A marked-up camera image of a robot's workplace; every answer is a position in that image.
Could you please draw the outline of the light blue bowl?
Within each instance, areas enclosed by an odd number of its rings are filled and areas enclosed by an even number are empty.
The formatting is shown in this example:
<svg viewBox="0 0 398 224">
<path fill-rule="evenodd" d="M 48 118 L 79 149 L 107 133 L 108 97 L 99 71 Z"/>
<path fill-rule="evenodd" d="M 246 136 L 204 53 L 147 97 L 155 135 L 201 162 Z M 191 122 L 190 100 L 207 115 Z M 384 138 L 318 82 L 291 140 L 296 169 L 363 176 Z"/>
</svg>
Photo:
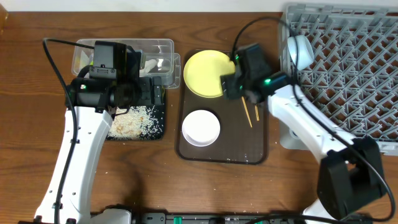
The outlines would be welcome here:
<svg viewBox="0 0 398 224">
<path fill-rule="evenodd" d="M 287 39 L 290 58 L 298 70 L 309 67 L 315 60 L 312 46 L 304 35 Z"/>
</svg>

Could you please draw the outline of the white pink bowl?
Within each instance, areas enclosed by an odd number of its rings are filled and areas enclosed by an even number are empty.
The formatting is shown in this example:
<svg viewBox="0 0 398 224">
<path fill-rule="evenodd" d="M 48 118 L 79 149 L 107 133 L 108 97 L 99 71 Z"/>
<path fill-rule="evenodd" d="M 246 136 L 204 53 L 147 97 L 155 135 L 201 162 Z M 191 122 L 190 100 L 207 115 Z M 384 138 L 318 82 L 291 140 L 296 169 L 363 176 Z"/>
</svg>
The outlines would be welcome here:
<svg viewBox="0 0 398 224">
<path fill-rule="evenodd" d="M 210 111 L 192 111 L 183 120 L 182 134 L 193 146 L 205 147 L 213 144 L 220 135 L 219 119 Z"/>
</svg>

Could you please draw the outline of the white tissue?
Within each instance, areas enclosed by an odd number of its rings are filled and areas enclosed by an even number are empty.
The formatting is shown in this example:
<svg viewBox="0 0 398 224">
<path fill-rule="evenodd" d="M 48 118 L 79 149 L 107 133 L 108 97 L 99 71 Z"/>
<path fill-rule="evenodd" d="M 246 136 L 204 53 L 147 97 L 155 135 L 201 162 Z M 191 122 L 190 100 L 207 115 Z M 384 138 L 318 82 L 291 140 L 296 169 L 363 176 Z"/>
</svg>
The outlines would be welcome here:
<svg viewBox="0 0 398 224">
<path fill-rule="evenodd" d="M 157 66 L 156 59 L 150 59 L 145 61 L 145 65 L 143 69 L 139 70 L 140 75 L 148 74 L 153 68 Z"/>
</svg>

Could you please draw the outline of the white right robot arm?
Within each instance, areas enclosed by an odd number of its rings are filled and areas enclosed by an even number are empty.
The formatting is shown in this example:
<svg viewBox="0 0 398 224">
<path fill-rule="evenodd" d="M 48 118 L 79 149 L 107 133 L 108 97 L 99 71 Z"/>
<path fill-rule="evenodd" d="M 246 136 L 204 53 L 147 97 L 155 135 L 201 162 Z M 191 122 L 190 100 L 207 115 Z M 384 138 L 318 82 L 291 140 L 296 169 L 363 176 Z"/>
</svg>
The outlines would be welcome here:
<svg viewBox="0 0 398 224">
<path fill-rule="evenodd" d="M 357 138 L 334 126 L 285 73 L 257 76 L 232 73 L 220 79 L 227 99 L 242 96 L 255 103 L 265 101 L 270 114 L 301 139 L 320 165 L 316 201 L 300 215 L 268 215 L 267 220 L 372 223 L 387 222 L 394 216 L 396 203 L 384 177 L 379 146 L 373 138 Z M 386 218 L 355 214 L 385 195 L 391 203 Z"/>
</svg>

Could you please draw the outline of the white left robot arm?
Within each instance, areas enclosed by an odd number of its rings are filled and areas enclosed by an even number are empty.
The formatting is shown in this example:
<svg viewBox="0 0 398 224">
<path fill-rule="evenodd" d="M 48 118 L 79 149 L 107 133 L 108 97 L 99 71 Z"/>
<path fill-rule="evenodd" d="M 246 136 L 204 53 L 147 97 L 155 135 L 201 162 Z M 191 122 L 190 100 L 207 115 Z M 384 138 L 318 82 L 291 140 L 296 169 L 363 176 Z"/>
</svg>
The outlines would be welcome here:
<svg viewBox="0 0 398 224">
<path fill-rule="evenodd" d="M 116 107 L 130 107 L 142 96 L 159 101 L 164 89 L 160 77 L 118 83 L 112 79 L 76 77 L 65 87 L 68 109 L 57 163 L 34 223 L 131 223 L 132 212 L 108 208 L 92 216 L 90 200 L 103 144 Z"/>
</svg>

